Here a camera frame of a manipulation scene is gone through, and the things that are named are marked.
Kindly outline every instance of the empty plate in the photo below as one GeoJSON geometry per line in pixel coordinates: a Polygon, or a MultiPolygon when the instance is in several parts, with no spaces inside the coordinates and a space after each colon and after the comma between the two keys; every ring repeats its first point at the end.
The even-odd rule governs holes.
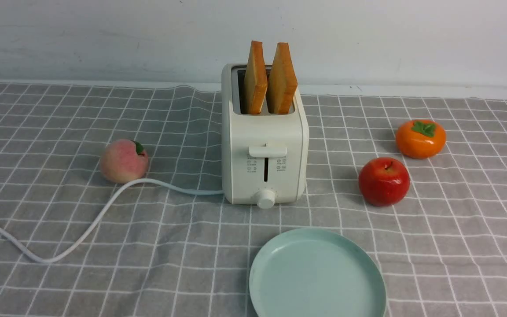
{"type": "Polygon", "coordinates": [[[250,271],[259,317],[382,317],[386,289],[363,249],[330,231],[294,229],[267,242],[250,271]]]}

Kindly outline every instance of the white toaster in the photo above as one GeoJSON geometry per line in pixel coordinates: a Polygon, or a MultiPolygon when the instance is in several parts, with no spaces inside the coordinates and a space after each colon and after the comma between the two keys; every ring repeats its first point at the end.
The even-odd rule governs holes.
{"type": "MultiPolygon", "coordinates": [[[[265,66],[268,76],[271,66],[265,66]]],[[[222,72],[222,187],[230,203],[270,208],[304,192],[308,122],[298,88],[288,114],[242,114],[246,64],[222,72]]]]}

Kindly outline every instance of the persimmon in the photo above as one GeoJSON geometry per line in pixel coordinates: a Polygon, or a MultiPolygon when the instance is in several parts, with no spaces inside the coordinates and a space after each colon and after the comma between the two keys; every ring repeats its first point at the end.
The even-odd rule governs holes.
{"type": "Polygon", "coordinates": [[[410,120],[396,132],[398,149],[413,159],[426,159],[441,152],[445,139],[443,127],[431,120],[410,120]]]}

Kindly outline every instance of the fake fruit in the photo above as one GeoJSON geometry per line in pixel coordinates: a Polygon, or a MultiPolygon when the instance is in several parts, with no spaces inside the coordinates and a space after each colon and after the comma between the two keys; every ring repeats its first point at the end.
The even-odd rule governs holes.
{"type": "Polygon", "coordinates": [[[113,183],[128,183],[147,171],[148,155],[142,144],[119,139],[107,145],[99,164],[101,174],[113,183]]]}
{"type": "Polygon", "coordinates": [[[378,157],[362,168],[359,188],[371,205],[394,205],[401,201],[410,189],[410,175],[400,161],[391,157],[378,157]]]}
{"type": "Polygon", "coordinates": [[[445,130],[431,120],[410,120],[396,132],[396,144],[402,154],[413,159],[426,159],[445,146],[445,130]]]}

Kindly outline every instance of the toasted bread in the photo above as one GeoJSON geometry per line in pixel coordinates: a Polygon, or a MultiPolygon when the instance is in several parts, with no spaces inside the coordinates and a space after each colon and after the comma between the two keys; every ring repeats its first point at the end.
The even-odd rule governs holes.
{"type": "Polygon", "coordinates": [[[271,114],[288,114],[298,82],[288,43],[278,43],[269,74],[267,105],[271,114]]]}
{"type": "Polygon", "coordinates": [[[263,59],[263,46],[261,42],[252,41],[250,56],[244,77],[245,111],[247,114],[259,114],[265,93],[267,92],[267,73],[263,59]]]}

